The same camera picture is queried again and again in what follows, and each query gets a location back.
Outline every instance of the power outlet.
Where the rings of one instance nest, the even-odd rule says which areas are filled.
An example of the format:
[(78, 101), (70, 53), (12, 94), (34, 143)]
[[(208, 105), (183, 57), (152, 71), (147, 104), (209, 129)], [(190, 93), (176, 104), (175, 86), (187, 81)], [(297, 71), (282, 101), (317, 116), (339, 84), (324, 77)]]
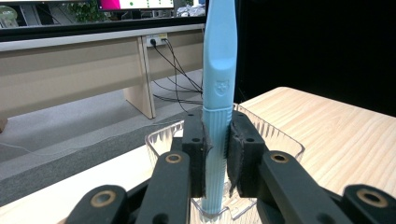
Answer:
[(165, 39), (168, 38), (168, 34), (158, 34), (158, 35), (146, 35), (146, 41), (148, 47), (154, 47), (151, 44), (151, 40), (154, 39), (157, 43), (157, 46), (165, 45)]

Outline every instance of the wooden table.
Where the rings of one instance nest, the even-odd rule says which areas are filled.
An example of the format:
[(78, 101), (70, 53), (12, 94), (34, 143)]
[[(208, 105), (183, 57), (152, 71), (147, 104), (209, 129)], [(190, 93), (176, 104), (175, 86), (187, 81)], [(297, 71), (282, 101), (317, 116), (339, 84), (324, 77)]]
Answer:
[(301, 164), (322, 187), (362, 183), (396, 197), (396, 118), (283, 87), (241, 106), (303, 144)]
[[(301, 163), (322, 187), (342, 194), (364, 183), (396, 197), (396, 118), (289, 88), (241, 105), (305, 146)], [(90, 189), (131, 189), (149, 176), (140, 147), (1, 207), (0, 223), (58, 223)]]

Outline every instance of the transparent tray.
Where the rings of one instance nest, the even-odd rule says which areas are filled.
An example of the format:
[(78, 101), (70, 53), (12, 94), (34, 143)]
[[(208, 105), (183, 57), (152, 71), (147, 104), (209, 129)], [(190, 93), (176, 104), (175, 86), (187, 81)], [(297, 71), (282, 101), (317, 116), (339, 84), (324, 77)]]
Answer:
[[(300, 161), (304, 154), (304, 146), (273, 125), (260, 119), (241, 105), (233, 105), (233, 109), (246, 114), (262, 136), (270, 150), (279, 150), (294, 156)], [(184, 120), (162, 128), (146, 136), (146, 146), (152, 167), (160, 155), (170, 150), (174, 136), (183, 135)], [(209, 215), (201, 208), (201, 199), (191, 200), (191, 223), (262, 223), (256, 210), (256, 199), (241, 199), (237, 190), (229, 197), (230, 183), (228, 176), (225, 178), (223, 193), (223, 208), (218, 214)]]

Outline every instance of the screw hole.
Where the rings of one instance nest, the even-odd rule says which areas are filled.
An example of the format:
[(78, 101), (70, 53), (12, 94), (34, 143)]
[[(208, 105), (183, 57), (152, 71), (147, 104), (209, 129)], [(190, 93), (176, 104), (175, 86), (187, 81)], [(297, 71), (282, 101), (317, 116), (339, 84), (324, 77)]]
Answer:
[(181, 161), (181, 156), (178, 154), (170, 154), (168, 155), (165, 160), (169, 163), (178, 163)]
[(357, 192), (358, 198), (363, 202), (374, 207), (384, 208), (388, 206), (388, 201), (381, 194), (374, 190), (359, 189)]
[(103, 190), (95, 194), (91, 198), (91, 205), (93, 207), (104, 207), (114, 202), (116, 193), (112, 190)]
[(376, 197), (374, 194), (370, 194), (370, 193), (365, 193), (364, 197), (370, 201), (372, 201), (373, 203), (379, 203), (379, 198)]
[(286, 163), (286, 162), (289, 161), (289, 158), (287, 158), (287, 157), (285, 157), (284, 155), (281, 155), (281, 154), (272, 154), (271, 155), (271, 159), (273, 161), (280, 162), (280, 163)]

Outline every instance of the computer screen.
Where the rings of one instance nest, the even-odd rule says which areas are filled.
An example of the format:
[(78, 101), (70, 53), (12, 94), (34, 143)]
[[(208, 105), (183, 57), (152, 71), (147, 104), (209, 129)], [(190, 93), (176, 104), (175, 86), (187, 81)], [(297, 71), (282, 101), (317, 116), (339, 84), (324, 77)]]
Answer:
[(25, 4), (42, 4), (42, 3), (73, 3), (73, 2), (88, 2), (89, 0), (0, 0), (2, 5), (25, 5)]
[(97, 0), (100, 11), (131, 9), (171, 9), (173, 0)]

